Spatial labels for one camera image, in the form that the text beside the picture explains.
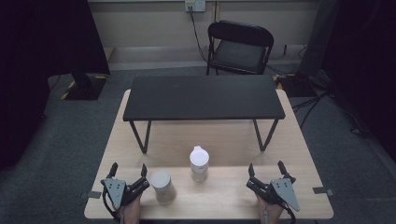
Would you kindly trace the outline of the black metal-legged shelf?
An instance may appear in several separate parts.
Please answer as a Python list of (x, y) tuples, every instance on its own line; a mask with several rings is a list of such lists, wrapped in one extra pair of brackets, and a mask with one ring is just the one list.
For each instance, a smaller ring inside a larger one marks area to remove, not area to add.
[(135, 124), (154, 120), (270, 119), (264, 151), (278, 122), (286, 117), (276, 85), (266, 75), (136, 77), (122, 119), (129, 122), (143, 153), (149, 140)]

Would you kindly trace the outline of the white wall socket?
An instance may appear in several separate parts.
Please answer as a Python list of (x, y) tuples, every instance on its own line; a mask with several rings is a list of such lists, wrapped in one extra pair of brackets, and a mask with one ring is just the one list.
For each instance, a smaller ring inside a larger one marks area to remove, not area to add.
[(205, 12), (206, 0), (185, 0), (186, 12)]

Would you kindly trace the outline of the person's left hand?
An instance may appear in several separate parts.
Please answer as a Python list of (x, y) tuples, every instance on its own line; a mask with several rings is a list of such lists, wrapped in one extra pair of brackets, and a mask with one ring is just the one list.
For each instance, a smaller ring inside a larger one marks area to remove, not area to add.
[(131, 203), (118, 211), (120, 224), (139, 224), (141, 215), (141, 196), (137, 196)]

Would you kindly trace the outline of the clear bottle with white lid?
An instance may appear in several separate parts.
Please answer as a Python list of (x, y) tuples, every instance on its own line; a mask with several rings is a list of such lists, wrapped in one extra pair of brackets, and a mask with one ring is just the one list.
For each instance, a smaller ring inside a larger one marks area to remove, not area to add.
[(209, 164), (208, 152), (196, 146), (190, 154), (191, 177), (197, 182), (204, 182), (207, 179), (207, 170)]

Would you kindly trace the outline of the person's right hand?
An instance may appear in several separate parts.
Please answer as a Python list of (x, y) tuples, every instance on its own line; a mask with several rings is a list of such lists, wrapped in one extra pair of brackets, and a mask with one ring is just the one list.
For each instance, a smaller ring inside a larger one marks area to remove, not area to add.
[(258, 200), (258, 214), (261, 224), (278, 224), (284, 208), (278, 204), (269, 204), (259, 195), (256, 198)]

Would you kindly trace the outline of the grey curtain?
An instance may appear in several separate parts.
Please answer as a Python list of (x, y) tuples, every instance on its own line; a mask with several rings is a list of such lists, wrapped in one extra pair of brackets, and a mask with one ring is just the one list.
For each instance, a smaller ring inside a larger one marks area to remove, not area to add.
[(311, 36), (298, 72), (313, 77), (324, 58), (341, 0), (320, 0)]

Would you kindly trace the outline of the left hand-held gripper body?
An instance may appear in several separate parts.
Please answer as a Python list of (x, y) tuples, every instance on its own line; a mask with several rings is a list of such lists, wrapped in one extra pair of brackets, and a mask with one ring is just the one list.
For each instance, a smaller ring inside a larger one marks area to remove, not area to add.
[(111, 216), (115, 216), (121, 207), (131, 203), (149, 187), (147, 179), (142, 177), (132, 185), (127, 185), (124, 180), (114, 178), (105, 178), (101, 184), (104, 187), (103, 202)]

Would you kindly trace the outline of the black folding chair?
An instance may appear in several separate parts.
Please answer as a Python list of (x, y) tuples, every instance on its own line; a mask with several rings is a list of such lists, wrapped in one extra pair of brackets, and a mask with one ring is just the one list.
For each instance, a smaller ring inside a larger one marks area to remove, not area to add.
[(273, 35), (258, 25), (215, 21), (207, 29), (209, 49), (206, 74), (214, 69), (240, 75), (264, 73), (274, 45)]

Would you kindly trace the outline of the beige cylindrical cup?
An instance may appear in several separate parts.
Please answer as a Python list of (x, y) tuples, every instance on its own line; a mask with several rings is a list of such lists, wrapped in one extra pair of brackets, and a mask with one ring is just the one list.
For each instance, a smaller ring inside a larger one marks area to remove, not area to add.
[(171, 203), (177, 196), (177, 191), (173, 185), (171, 175), (166, 170), (158, 170), (151, 174), (150, 184), (156, 193), (159, 204)]

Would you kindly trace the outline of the black stand base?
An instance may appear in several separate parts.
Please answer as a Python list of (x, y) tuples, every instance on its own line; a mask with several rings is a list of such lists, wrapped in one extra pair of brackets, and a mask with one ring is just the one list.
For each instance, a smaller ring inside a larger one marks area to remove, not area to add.
[(304, 75), (277, 75), (276, 87), (283, 90), (289, 97), (313, 97), (316, 95), (310, 79)]
[(62, 95), (62, 100), (95, 101), (99, 98), (106, 84), (106, 76), (88, 76), (85, 73), (74, 73), (73, 81)]

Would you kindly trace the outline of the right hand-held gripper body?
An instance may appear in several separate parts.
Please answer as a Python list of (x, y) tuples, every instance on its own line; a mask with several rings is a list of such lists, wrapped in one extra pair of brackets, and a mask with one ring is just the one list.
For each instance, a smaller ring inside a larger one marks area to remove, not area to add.
[(288, 178), (273, 179), (268, 184), (264, 184), (256, 177), (251, 177), (247, 181), (247, 187), (269, 204), (285, 203), (294, 211), (300, 211), (293, 185)]

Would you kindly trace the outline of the grey tape piece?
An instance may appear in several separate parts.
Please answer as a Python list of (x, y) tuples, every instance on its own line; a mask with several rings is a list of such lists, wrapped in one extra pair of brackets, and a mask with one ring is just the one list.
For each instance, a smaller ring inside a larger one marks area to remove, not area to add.
[(314, 187), (313, 191), (315, 194), (326, 194), (327, 196), (333, 196), (334, 191), (325, 187)]
[(94, 198), (94, 199), (100, 199), (102, 195), (102, 192), (100, 191), (83, 191), (80, 193), (80, 198), (81, 199), (90, 199), (90, 198)]

